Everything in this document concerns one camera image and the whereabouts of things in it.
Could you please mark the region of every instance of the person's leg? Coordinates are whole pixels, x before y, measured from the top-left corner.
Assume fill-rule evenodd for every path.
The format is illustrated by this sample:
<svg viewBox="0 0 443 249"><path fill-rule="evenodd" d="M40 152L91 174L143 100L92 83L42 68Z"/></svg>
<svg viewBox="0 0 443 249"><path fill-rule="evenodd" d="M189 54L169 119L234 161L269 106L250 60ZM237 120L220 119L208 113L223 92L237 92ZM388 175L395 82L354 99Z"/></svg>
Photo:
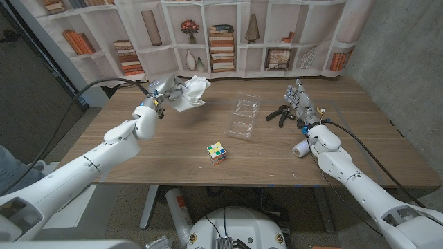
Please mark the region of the person's leg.
<svg viewBox="0 0 443 249"><path fill-rule="evenodd" d="M9 184L19 178L27 168L28 166L26 164L17 160L5 147L0 145L0 190L4 190ZM28 187L43 177L45 177L43 173L36 169L31 169L27 175L6 194Z"/></svg>

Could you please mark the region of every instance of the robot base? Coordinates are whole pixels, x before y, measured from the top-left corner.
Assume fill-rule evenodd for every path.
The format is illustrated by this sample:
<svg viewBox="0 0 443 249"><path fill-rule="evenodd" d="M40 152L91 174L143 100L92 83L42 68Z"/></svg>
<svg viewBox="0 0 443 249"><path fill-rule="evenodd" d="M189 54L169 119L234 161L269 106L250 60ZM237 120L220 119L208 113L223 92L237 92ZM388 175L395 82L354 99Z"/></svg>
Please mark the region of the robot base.
<svg viewBox="0 0 443 249"><path fill-rule="evenodd" d="M233 241L240 240L250 249L275 248L285 249L282 231L269 217L247 207L225 207L226 233ZM225 237L223 208L206 215ZM216 248L218 233L214 226L201 218L190 231L187 249Z"/></svg>

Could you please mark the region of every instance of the black clamp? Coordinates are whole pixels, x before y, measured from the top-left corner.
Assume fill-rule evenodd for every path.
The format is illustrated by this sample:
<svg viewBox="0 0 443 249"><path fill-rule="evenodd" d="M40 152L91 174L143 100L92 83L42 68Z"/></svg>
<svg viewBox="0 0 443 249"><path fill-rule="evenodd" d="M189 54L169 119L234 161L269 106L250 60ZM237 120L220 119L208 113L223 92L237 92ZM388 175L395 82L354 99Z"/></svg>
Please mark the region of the black clamp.
<svg viewBox="0 0 443 249"><path fill-rule="evenodd" d="M290 120L295 120L295 119L296 119L296 117L290 113L290 110L291 110L291 107L290 107L290 106L282 105L281 107L278 107L278 110L277 110L277 111L274 111L273 113L269 114L269 115L266 117L266 121L270 121L271 119L273 119L273 118L275 118L276 116L278 116L278 115L281 114L282 116L280 117L280 121L278 121L278 126L279 126L280 128L282 128L282 127L283 127L283 122L284 122L287 118L290 119Z"/></svg>

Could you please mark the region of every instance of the framed picture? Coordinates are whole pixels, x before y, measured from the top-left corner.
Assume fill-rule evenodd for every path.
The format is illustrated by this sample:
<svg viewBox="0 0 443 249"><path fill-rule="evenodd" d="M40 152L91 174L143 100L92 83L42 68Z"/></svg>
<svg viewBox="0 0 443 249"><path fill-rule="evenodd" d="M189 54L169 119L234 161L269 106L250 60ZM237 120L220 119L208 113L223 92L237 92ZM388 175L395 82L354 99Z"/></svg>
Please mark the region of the framed picture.
<svg viewBox="0 0 443 249"><path fill-rule="evenodd" d="M291 49L288 48L268 48L264 69L289 69L291 60Z"/></svg>

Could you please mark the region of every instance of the bookshelf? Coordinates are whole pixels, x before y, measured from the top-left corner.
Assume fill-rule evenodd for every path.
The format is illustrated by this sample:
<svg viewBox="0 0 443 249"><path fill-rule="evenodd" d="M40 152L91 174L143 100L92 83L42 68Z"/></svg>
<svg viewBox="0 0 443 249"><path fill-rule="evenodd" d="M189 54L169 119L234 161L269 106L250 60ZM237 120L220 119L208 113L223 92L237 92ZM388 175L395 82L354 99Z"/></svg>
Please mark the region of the bookshelf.
<svg viewBox="0 0 443 249"><path fill-rule="evenodd" d="M68 0L63 0L67 10L50 15L43 1L20 1L88 83L103 77L124 77L113 42L125 39L132 43L145 70L145 74L126 77L132 80L153 80L166 73L207 78L334 77L341 73L329 69L334 53L354 49L374 4L374 0L114 0L115 5L74 9ZM153 46L150 41L141 15L146 10L154 14L162 41L159 46ZM257 16L260 38L248 44L245 35L251 14ZM189 36L181 32L180 25L185 19L200 25L200 31L194 34L196 44L189 44ZM214 24L234 27L235 71L213 73L210 70L208 27ZM84 33L96 52L77 55L62 36L66 29ZM282 43L281 39L288 37L290 31L295 32L291 43ZM291 50L287 70L265 69L269 48ZM191 71L186 66L187 50L195 59L200 57L203 72ZM311 58L307 68L308 55Z"/></svg>

